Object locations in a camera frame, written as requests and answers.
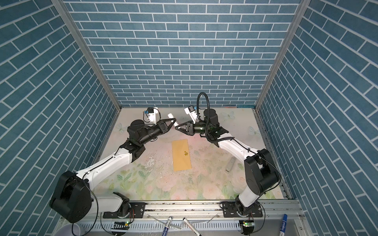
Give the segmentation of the yellow envelope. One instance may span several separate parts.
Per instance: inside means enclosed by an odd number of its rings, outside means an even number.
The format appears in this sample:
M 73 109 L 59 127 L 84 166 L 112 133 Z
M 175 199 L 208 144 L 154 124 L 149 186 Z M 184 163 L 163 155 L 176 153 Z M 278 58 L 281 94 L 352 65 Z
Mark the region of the yellow envelope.
M 189 170 L 192 168 L 187 139 L 172 142 L 172 157 L 174 172 Z

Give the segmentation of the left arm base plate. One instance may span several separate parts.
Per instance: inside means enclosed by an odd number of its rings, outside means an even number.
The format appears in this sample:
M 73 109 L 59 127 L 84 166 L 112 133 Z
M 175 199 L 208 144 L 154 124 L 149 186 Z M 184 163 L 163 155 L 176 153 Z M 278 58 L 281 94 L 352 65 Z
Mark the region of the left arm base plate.
M 105 219 L 136 219 L 143 218 L 145 211 L 146 203 L 145 202 L 129 202 L 128 210 L 124 216 L 117 212 L 104 212 L 102 217 Z

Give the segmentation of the white glue stick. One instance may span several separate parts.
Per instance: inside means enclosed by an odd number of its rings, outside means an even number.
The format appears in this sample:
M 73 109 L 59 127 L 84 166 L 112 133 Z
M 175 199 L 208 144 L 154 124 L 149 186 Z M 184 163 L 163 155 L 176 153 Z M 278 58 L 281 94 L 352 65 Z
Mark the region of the white glue stick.
M 168 117 L 174 122 L 174 127 L 177 127 L 178 126 L 177 119 L 173 116 L 173 114 L 169 113 Z

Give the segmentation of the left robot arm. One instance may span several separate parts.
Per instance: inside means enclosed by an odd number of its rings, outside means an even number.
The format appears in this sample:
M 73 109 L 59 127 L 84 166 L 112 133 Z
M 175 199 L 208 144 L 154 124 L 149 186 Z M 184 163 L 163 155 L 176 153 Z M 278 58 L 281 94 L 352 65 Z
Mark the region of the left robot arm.
M 111 212 L 118 218 L 130 214 L 130 200 L 119 192 L 109 197 L 96 197 L 93 189 L 120 168 L 136 161 L 145 151 L 145 144 L 167 133 L 176 123 L 175 118 L 156 124 L 134 120 L 127 128 L 129 137 L 107 158 L 77 172 L 66 171 L 59 178 L 49 205 L 70 223 L 87 214 Z

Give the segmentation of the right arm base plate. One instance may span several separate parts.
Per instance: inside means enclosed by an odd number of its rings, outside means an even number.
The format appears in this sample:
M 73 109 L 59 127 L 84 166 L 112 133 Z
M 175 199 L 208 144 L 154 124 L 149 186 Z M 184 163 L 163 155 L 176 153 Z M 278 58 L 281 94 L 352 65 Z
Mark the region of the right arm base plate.
M 222 201 L 219 202 L 219 207 L 223 212 L 225 218 L 236 217 L 263 217 L 262 207 L 259 202 L 255 202 L 252 205 L 245 207 L 240 202 L 236 201 Z

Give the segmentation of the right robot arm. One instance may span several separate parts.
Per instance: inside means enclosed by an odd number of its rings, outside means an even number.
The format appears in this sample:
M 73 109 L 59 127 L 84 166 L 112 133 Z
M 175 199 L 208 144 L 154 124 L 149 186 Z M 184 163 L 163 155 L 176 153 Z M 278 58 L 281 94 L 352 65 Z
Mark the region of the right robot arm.
M 247 146 L 221 127 L 218 115 L 210 108 L 209 97 L 205 92 L 199 93 L 196 106 L 187 107 L 186 113 L 191 116 L 191 120 L 176 124 L 176 130 L 188 136 L 199 134 L 244 164 L 247 187 L 235 198 L 235 206 L 241 216 L 251 215 L 259 198 L 282 180 L 271 153 L 266 149 L 257 150 Z

